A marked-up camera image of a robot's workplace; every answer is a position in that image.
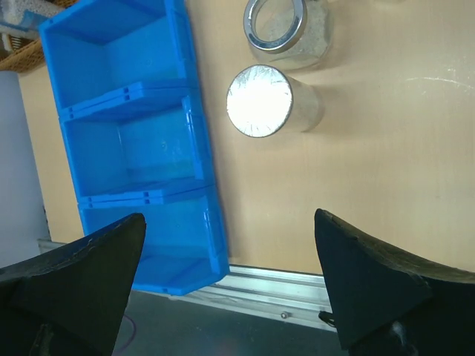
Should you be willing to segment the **tall silver-lid glass jar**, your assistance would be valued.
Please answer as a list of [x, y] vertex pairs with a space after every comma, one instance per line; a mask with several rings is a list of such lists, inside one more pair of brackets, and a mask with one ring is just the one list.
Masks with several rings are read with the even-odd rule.
[[311, 85], [269, 65], [245, 68], [226, 95], [231, 123], [244, 135], [264, 138], [284, 132], [307, 132], [324, 115], [321, 94]]

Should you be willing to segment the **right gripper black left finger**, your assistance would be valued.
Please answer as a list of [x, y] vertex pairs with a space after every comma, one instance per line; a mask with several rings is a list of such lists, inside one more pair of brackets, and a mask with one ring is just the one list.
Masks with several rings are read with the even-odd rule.
[[1, 354], [111, 355], [145, 230], [131, 214], [1, 268]]

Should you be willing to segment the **round open-top glass jar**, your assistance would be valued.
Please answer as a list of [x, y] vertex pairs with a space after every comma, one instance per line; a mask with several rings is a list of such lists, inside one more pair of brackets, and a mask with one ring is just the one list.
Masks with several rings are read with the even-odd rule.
[[281, 70], [318, 64], [333, 40], [327, 1], [248, 1], [243, 30], [256, 60]]

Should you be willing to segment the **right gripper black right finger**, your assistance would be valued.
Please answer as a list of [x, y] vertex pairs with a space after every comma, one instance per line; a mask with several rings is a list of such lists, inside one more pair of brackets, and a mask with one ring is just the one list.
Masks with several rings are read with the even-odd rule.
[[379, 240], [328, 211], [315, 244], [336, 329], [349, 355], [473, 355], [474, 273]]

